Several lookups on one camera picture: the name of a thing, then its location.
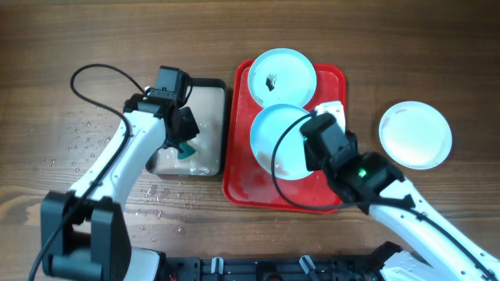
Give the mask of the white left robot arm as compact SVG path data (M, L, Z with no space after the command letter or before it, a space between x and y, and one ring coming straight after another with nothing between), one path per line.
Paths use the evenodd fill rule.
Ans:
M132 246L123 218L131 189L160 148L179 148L198 132L176 94L135 94L121 123L93 166L66 193L41 203L41 250L31 269L70 280L160 280L162 252Z

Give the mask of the white round plate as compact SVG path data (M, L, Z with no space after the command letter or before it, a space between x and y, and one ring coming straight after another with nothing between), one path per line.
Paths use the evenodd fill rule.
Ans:
M420 101L391 106L378 128L384 151L410 169L432 169L443 163L452 150L452 131L446 118Z

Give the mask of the teal sponge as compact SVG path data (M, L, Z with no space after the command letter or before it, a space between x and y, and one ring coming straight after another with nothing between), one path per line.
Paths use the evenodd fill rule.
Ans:
M177 152L177 159L180 161L187 161L198 155L197 150L190 145L188 142L180 143L179 150Z

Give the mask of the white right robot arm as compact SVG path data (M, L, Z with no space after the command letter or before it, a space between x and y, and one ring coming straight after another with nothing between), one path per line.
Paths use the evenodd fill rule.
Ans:
M376 152L361 154L353 133L327 136L322 169L331 189L350 206L398 234L440 276L497 280L499 260L440 215L411 180Z

